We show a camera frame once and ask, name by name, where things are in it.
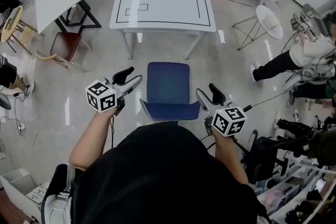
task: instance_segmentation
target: white cube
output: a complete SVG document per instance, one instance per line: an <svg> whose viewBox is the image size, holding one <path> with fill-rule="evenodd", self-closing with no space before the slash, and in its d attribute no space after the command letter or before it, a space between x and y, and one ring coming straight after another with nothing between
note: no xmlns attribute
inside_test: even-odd
<svg viewBox="0 0 336 224"><path fill-rule="evenodd" d="M85 88L88 104L98 112L117 106L117 92L112 87L95 80Z"/></svg>
<svg viewBox="0 0 336 224"><path fill-rule="evenodd" d="M217 109L211 125L223 136L239 134L247 120L241 107Z"/></svg>

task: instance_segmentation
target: wooden armrest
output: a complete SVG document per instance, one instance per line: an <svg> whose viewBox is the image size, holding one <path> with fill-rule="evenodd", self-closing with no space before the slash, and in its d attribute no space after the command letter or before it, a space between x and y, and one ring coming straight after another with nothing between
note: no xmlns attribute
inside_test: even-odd
<svg viewBox="0 0 336 224"><path fill-rule="evenodd" d="M51 56L45 56L40 51L38 51L36 48L34 50L36 58L42 60L42 61L51 61L55 58L57 58L57 54L51 55Z"/></svg>

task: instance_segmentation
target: round white table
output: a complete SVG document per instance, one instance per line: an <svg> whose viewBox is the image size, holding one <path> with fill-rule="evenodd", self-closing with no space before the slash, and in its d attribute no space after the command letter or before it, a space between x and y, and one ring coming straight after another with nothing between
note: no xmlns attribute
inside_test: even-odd
<svg viewBox="0 0 336 224"><path fill-rule="evenodd" d="M272 16L274 21L276 22L276 26L273 27L272 29L269 29L267 27L267 25L265 24L265 18L267 18L269 16ZM246 33L245 31L243 31L241 28L239 28L237 26L239 24L242 24L242 23L248 22L250 20L254 20L254 19L256 19L256 22L253 25L253 27L252 27L252 29L249 33ZM251 33L252 33L253 29L255 29L256 26L258 27L258 24L259 24L259 28L258 28L256 34L254 35L254 37L252 37ZM282 26L281 26L280 21L277 18L277 16L268 7L265 7L265 6L262 6L262 5L257 6L255 16L252 16L250 18L242 20L242 21L234 24L233 27L239 29L240 31L242 31L246 35L246 38L245 38L244 42L241 45L238 44L238 50L241 50L241 49L245 48L247 45L250 45L253 41L255 41L259 37L263 36L264 34L268 34L272 38L278 39L278 40L282 39L282 37L284 36L284 31L282 29ZM258 34L258 32L261 28L263 28L265 32L257 37L257 34ZM247 39L249 37L251 38L251 41L245 44L245 42L247 41Z"/></svg>

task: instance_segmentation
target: shorts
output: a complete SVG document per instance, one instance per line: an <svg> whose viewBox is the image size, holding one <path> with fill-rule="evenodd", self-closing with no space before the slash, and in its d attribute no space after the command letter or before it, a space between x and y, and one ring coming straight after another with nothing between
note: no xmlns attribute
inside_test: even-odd
<svg viewBox="0 0 336 224"><path fill-rule="evenodd" d="M0 85L9 88L14 84L17 75L17 68L9 62L0 68Z"/></svg>

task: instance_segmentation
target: gray strap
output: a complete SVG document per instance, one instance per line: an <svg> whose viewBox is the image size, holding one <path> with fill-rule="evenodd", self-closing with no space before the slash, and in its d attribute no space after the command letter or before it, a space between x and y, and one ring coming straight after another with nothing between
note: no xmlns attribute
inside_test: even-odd
<svg viewBox="0 0 336 224"><path fill-rule="evenodd" d="M67 173L67 187L64 189L64 192L70 193L71 184L75 180L75 169L68 164L68 173Z"/></svg>

